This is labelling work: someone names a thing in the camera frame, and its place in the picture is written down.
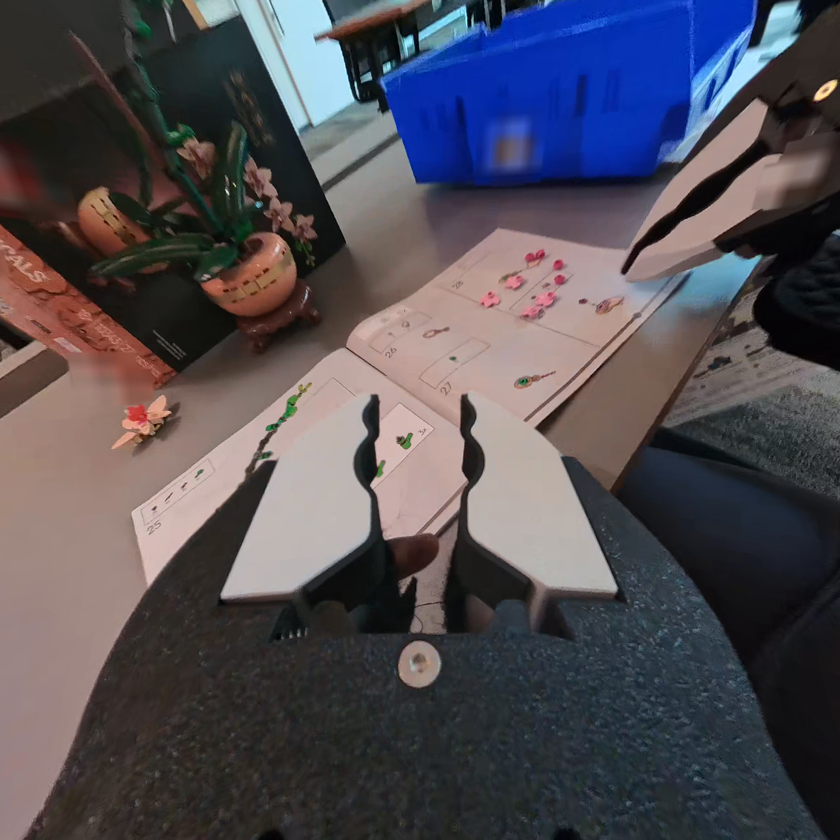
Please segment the cluster of pink brick pieces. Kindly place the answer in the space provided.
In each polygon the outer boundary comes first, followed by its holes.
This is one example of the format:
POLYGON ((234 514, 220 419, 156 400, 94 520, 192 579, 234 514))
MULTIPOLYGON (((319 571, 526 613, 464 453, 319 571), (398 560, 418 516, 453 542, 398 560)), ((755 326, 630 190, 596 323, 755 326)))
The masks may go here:
POLYGON ((554 259, 545 248, 536 248, 526 253, 520 266, 505 271, 490 284, 478 303, 484 310, 538 320, 557 298, 566 267, 562 258, 554 259))

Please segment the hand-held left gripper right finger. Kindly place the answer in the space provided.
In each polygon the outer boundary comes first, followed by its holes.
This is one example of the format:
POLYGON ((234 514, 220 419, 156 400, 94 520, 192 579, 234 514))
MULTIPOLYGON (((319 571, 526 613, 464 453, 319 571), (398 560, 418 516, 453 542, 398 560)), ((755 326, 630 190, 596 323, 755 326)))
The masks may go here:
POLYGON ((614 602, 619 585, 564 458, 535 428, 463 394, 466 479, 458 513, 458 593, 486 627, 550 632, 560 602, 614 602))

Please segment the pale pink brick flower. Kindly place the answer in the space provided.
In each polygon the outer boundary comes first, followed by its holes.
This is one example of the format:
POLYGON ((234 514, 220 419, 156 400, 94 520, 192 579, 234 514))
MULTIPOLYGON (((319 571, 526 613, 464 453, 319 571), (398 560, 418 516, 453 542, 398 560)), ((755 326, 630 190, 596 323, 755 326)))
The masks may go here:
POLYGON ((147 403, 127 406, 123 410, 122 435, 112 444, 111 450, 144 446, 166 424, 174 422, 180 407, 179 402, 170 402, 165 395, 158 395, 147 403))

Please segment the black panel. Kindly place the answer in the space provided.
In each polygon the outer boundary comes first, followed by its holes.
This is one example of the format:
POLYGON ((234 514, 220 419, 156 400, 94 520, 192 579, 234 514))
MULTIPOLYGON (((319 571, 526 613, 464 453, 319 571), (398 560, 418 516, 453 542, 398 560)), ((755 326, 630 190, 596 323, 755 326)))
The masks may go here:
POLYGON ((31 112, 90 77, 76 35, 108 72, 125 67, 123 2, 2 1, 1 120, 31 112))

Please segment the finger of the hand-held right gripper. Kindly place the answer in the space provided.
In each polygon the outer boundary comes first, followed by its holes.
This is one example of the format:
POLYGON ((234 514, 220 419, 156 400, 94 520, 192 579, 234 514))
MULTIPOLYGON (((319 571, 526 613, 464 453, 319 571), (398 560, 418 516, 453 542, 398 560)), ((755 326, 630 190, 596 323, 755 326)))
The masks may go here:
MULTIPOLYGON (((736 133, 735 129, 730 128, 728 126, 728 124, 726 124, 722 127, 721 131, 715 137, 709 139, 707 136, 703 136, 702 139, 705 141, 706 144, 705 145, 701 145, 700 143, 696 144, 695 148, 693 149, 694 156, 690 160, 686 160, 681 165, 681 167, 679 168, 679 170, 677 171, 677 173, 675 174, 675 176, 671 179, 671 181, 669 183, 671 183, 674 180, 674 178, 678 175, 678 173, 686 172, 690 163, 695 161, 695 160, 700 160, 700 164, 697 167, 697 169, 698 169, 697 179, 702 180, 702 179, 706 178, 709 173, 718 172, 719 170, 730 166, 732 164, 732 162, 736 161, 740 156, 742 156, 744 154, 746 154, 747 157, 748 157, 747 158, 747 163, 750 163, 750 162, 753 162, 753 161, 757 160, 762 155, 779 154, 779 153, 774 153, 774 152, 769 151, 769 147, 771 146, 773 141, 770 140, 770 137, 768 135, 761 136, 758 139, 756 139, 756 141, 739 141, 738 138, 735 136, 735 133, 736 133)), ((625 260, 623 262, 621 272, 625 277, 627 276, 627 253, 625 254, 625 260)))
POLYGON ((671 277, 718 259, 742 223, 790 210, 814 192, 813 154, 767 154, 697 179, 700 160, 678 173, 626 252, 626 279, 671 277))

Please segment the black orchid picture box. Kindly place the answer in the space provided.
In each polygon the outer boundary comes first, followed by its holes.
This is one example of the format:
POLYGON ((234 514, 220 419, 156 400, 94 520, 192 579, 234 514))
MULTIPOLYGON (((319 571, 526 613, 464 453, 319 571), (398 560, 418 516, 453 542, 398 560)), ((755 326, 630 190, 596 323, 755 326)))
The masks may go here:
MULTIPOLYGON (((172 40, 164 27, 171 3, 137 3, 151 30, 140 52, 167 123, 215 143, 233 120, 256 128, 254 161, 271 170, 281 201, 314 216, 316 265, 295 254, 305 281, 345 239, 246 21, 184 29, 172 40)), ((81 87, 2 121, 2 317, 71 361, 110 358, 121 375, 162 386, 237 320, 184 266, 138 274, 130 287, 90 279, 100 246, 121 249, 102 198, 106 190, 137 196, 140 177, 128 124, 89 71, 81 87)))

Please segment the person's left hand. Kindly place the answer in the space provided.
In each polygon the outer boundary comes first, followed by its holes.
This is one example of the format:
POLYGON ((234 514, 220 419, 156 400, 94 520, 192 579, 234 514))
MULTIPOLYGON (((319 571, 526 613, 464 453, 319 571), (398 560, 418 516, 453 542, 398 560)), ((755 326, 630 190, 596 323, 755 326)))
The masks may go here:
POLYGON ((437 558, 439 542, 433 534, 389 540, 385 578, 371 599, 353 610, 362 634, 407 634, 417 606, 417 576, 437 558))

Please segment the person's right hand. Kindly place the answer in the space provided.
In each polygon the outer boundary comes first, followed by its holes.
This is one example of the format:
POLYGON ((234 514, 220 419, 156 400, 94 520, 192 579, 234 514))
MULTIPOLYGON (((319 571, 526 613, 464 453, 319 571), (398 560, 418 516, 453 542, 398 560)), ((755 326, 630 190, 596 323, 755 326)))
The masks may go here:
POLYGON ((712 240, 721 252, 770 257, 767 284, 753 305, 772 346, 839 369, 839 194, 790 212, 752 213, 712 240))

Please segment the long wooden office desk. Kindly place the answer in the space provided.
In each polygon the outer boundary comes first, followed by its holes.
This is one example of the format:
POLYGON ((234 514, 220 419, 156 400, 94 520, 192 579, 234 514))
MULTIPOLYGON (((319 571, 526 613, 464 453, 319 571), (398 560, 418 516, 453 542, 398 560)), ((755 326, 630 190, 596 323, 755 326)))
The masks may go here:
POLYGON ((417 18, 433 5, 432 1, 366 3, 352 15, 332 19, 332 26, 313 40, 317 44, 337 44, 353 98, 361 104, 375 102, 380 113, 388 113, 382 79, 387 69, 399 68, 420 56, 417 18))

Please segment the brick instruction booklet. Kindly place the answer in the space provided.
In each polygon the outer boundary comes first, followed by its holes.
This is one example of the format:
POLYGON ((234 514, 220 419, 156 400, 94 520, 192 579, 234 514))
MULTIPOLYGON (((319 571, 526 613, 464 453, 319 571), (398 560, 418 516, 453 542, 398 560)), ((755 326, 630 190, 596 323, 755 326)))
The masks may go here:
POLYGON ((475 391, 531 427, 570 398, 685 281, 632 282, 622 250, 499 228, 407 299, 362 321, 252 421, 132 511, 150 585, 245 479, 361 392, 380 397, 372 486, 387 539, 444 527, 455 515, 460 397, 475 391), (565 282, 540 319, 478 303, 490 284, 544 248, 565 282))

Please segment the person's leg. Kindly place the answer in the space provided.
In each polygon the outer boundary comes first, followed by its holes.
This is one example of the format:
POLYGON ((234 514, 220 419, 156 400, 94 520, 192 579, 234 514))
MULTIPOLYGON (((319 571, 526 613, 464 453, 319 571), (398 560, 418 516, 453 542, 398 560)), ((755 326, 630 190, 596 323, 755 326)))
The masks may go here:
POLYGON ((838 501, 667 428, 617 496, 717 615, 787 773, 838 838, 838 501))

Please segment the brick orchid in pink pot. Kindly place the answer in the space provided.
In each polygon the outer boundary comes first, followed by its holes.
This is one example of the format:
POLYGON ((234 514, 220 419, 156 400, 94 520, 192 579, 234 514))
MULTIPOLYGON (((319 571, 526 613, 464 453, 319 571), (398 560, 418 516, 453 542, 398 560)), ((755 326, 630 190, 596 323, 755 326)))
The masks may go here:
POLYGON ((184 266, 205 295, 236 317, 255 353, 280 329, 321 321, 311 290, 298 276, 295 254, 316 259, 314 216, 283 202, 271 170, 253 159, 256 128, 233 120, 220 142, 200 140, 183 123, 170 126, 139 48, 151 37, 137 2, 119 2, 127 94, 122 94, 77 36, 73 42, 99 87, 121 112, 138 155, 138 195, 106 190, 105 218, 115 224, 121 249, 89 272, 99 285, 124 286, 161 268, 184 266))

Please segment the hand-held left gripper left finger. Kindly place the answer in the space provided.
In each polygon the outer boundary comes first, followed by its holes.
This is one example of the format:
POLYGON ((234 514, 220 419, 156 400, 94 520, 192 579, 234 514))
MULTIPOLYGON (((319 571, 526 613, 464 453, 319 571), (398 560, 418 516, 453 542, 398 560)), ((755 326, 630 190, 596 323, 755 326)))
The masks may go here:
POLYGON ((371 488, 379 398, 361 393, 281 454, 220 591, 222 603, 285 601, 382 537, 371 488))

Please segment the blue plastic bin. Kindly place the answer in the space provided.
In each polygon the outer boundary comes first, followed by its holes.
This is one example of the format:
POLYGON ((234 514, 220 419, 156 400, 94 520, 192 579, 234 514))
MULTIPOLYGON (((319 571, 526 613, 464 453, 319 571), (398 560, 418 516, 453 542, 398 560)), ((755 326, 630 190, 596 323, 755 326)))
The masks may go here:
POLYGON ((646 177, 708 124, 756 5, 555 2, 477 26, 381 87, 417 183, 646 177))

